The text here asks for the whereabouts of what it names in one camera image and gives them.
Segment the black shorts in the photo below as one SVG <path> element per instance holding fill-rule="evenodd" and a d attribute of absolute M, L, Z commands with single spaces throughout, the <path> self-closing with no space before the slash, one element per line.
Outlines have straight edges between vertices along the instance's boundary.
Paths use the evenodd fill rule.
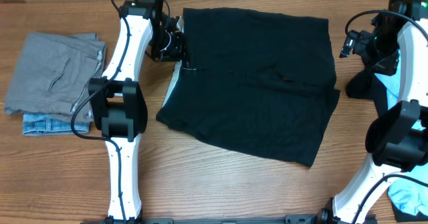
<path fill-rule="evenodd" d="M 183 11 L 188 58 L 156 119 L 213 146 L 312 166 L 340 92 L 325 18 Z"/>

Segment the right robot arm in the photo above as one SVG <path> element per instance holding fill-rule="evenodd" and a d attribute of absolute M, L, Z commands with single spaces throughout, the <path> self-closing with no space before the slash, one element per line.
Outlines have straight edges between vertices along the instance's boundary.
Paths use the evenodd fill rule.
<path fill-rule="evenodd" d="M 427 164 L 427 0 L 389 0 L 374 10 L 372 32 L 347 29 L 340 57 L 359 55 L 364 70 L 348 83 L 350 98 L 379 102 L 377 74 L 400 75 L 397 102 L 377 106 L 362 166 L 345 189 L 311 218 L 313 223 L 376 223 L 370 208 L 390 185 Z"/>

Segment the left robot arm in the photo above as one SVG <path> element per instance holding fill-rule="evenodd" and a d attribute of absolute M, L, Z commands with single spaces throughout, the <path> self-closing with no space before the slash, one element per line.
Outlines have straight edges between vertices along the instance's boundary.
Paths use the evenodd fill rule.
<path fill-rule="evenodd" d="M 108 149 L 110 205 L 105 223 L 142 223 L 138 149 L 148 110 L 139 76 L 143 59 L 186 58 L 183 19 L 163 12 L 166 0 L 125 0 L 118 8 L 120 35 L 108 67 L 89 81 L 96 128 Z"/>

